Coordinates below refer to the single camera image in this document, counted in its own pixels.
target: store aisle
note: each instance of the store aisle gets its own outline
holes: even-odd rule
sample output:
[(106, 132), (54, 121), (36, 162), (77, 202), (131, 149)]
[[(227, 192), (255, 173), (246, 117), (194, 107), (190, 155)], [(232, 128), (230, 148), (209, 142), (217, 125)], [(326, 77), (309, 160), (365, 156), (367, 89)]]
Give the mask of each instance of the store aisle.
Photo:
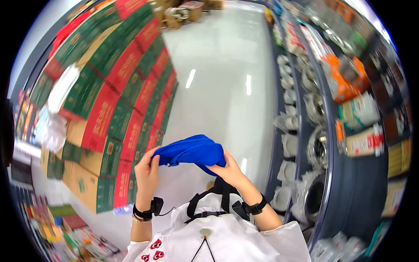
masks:
[[(265, 191), (272, 149), (274, 76), (264, 7), (225, 1), (200, 23), (164, 31), (179, 87), (163, 145), (205, 134), (226, 148), (243, 172)], [(160, 168), (156, 196), (164, 199), (162, 213), (188, 202), (215, 178), (193, 164)], [(62, 182), (47, 181), (33, 166), (34, 187), (51, 204), (71, 203), (94, 232), (121, 249), (129, 244), (131, 215), (95, 215)], [(170, 224), (170, 215), (153, 218), (153, 232)]]

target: embroidered red pattern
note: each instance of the embroidered red pattern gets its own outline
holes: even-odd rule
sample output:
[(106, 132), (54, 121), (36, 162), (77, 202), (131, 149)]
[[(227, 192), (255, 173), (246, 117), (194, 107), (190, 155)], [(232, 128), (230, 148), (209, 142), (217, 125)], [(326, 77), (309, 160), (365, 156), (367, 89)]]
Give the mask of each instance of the embroidered red pattern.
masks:
[(156, 242), (154, 242), (151, 245), (150, 249), (156, 249), (156, 248), (159, 248), (160, 246), (161, 246), (161, 240), (160, 239), (157, 239)]
[(148, 255), (142, 255), (141, 256), (141, 259), (144, 260), (145, 262), (149, 261), (150, 260), (150, 254), (148, 254)]
[(159, 260), (160, 258), (164, 257), (163, 251), (156, 251), (153, 256), (153, 260)]

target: hand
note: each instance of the hand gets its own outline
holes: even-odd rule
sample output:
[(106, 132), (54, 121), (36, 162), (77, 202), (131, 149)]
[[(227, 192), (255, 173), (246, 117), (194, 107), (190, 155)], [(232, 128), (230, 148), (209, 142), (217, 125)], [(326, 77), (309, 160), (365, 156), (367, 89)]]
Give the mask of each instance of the hand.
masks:
[(160, 156), (154, 156), (153, 160), (151, 160), (151, 157), (160, 147), (158, 146), (145, 153), (140, 162), (134, 167), (135, 178), (137, 179), (135, 207), (141, 212), (150, 209), (151, 199), (158, 184), (158, 163)]
[(241, 172), (234, 158), (224, 149), (225, 167), (217, 165), (207, 166), (209, 170), (219, 175), (224, 181), (237, 188), (249, 182), (249, 179)]

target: person's left hand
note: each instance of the person's left hand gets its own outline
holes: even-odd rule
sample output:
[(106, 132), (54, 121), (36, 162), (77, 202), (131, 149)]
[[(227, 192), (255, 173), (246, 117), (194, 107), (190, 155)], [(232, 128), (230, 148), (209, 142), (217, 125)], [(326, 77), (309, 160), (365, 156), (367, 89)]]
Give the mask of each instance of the person's left hand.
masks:
[(158, 163), (160, 156), (154, 156), (153, 160), (151, 160), (151, 157), (160, 147), (158, 146), (145, 153), (140, 162), (134, 167), (135, 177), (137, 179), (135, 207), (140, 212), (150, 209), (151, 199), (158, 184)]

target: blue towel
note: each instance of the blue towel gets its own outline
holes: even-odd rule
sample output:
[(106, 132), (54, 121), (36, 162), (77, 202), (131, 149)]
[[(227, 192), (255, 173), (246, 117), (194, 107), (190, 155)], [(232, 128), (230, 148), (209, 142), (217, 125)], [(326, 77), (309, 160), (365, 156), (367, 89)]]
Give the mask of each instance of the blue towel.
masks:
[(155, 151), (160, 155), (159, 165), (177, 166), (179, 163), (194, 163), (211, 176), (217, 176), (206, 166), (215, 164), (224, 167), (225, 159), (222, 146), (205, 135), (194, 135), (183, 140), (163, 146)]

